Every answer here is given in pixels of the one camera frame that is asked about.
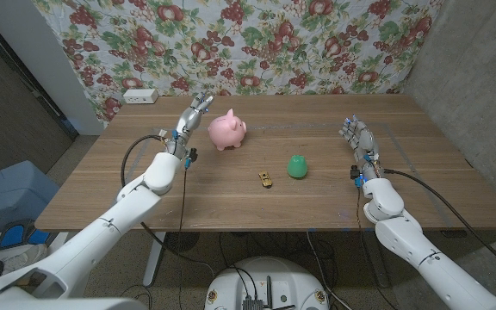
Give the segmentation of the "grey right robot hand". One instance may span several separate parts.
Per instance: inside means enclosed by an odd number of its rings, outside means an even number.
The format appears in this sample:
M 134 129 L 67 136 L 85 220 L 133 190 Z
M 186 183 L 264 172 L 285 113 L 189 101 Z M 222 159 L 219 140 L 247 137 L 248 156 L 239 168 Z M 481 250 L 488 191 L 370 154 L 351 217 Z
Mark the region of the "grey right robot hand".
M 356 167 L 364 181 L 381 176 L 380 148 L 368 126 L 355 115 L 346 118 L 338 132 L 353 149 Z

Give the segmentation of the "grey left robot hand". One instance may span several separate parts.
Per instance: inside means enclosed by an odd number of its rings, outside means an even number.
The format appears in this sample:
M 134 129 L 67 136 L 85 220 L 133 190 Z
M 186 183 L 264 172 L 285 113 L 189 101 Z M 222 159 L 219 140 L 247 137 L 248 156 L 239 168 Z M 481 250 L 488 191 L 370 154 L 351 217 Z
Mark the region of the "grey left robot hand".
M 214 100 L 213 96 L 201 93 L 181 114 L 172 136 L 165 142 L 165 150 L 183 160 L 188 151 L 187 144 L 192 133 L 199 127 L 202 116 L 207 113 L 208 107 Z

